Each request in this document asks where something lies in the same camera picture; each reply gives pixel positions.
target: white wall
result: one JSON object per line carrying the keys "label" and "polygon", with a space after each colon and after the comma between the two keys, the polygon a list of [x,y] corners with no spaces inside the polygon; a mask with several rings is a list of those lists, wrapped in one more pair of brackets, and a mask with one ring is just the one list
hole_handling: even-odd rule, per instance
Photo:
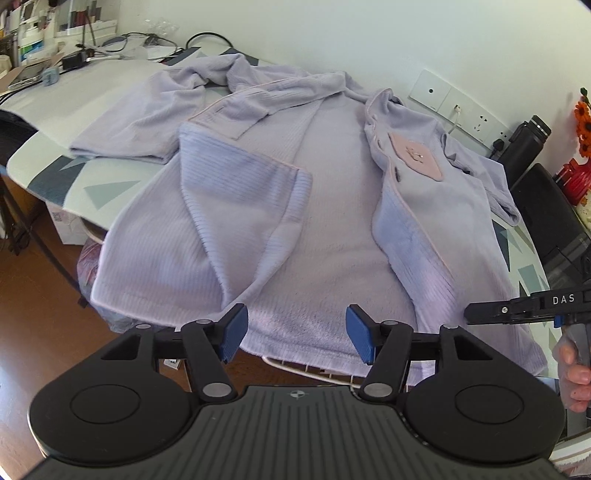
{"label": "white wall", "polygon": [[391,87],[412,108],[426,68],[510,127],[539,115],[553,130],[539,157],[551,172],[576,152],[570,111],[591,90],[591,12],[578,0],[121,1],[120,32],[163,17],[179,43],[216,31],[259,58]]}

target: wire rack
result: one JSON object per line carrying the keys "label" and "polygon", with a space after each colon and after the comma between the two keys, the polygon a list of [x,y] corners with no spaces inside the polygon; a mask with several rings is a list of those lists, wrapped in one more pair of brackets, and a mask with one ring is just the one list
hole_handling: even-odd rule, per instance
{"label": "wire rack", "polygon": [[362,377],[354,377],[353,375],[345,375],[339,372],[331,372],[321,368],[312,367],[310,365],[297,364],[295,362],[286,362],[284,360],[276,360],[268,356],[263,356],[262,360],[272,367],[278,368],[285,372],[290,372],[302,377],[312,378],[321,382],[327,382],[334,385],[348,385],[353,388],[359,388],[363,383]]}

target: wall socket panel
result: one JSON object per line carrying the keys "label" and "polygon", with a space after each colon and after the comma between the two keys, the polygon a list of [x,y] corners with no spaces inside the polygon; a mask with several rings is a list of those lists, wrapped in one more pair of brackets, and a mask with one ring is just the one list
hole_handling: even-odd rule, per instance
{"label": "wall socket panel", "polygon": [[[409,95],[410,98],[429,107],[451,123],[457,121],[457,128],[476,138],[487,148],[498,138],[507,145],[512,132],[484,107],[468,95],[451,86],[434,73],[423,70]],[[456,105],[462,111],[458,117]]]}

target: human hand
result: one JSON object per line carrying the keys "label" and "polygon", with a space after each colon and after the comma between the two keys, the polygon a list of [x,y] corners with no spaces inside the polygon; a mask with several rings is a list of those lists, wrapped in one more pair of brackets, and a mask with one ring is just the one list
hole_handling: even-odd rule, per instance
{"label": "human hand", "polygon": [[566,408],[582,413],[591,400],[591,368],[577,363],[579,351],[576,345],[563,335],[552,351],[558,362],[560,397]]}

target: smartphone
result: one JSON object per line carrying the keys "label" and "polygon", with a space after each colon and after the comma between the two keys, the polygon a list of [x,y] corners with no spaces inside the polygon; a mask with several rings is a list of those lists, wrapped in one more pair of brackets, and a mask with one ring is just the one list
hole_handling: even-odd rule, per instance
{"label": "smartphone", "polygon": [[26,86],[32,85],[33,83],[39,83],[41,81],[41,74],[43,70],[51,66],[51,60],[40,61],[33,65],[27,65],[23,68],[9,84],[7,90],[14,91],[25,88]]}

